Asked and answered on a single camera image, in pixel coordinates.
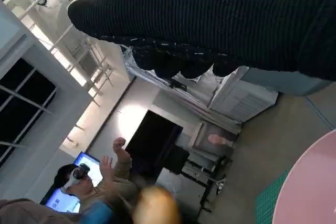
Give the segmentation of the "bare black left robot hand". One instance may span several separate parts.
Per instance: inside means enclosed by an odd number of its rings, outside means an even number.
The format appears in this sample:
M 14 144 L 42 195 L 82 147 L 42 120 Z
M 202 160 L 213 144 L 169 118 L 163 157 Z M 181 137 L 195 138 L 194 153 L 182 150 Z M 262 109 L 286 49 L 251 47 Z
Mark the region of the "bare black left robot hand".
M 78 223 L 133 223 L 132 214 L 139 201 L 139 194 L 108 194 L 103 199 L 94 200 L 92 205 L 81 213 Z

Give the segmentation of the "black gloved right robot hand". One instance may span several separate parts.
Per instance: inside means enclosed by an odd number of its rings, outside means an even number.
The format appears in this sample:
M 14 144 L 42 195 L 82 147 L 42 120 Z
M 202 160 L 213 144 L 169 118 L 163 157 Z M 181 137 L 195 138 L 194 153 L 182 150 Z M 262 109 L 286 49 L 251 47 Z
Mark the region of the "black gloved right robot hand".
M 163 79 L 245 66 L 335 80 L 335 0 L 76 0 L 68 16 Z

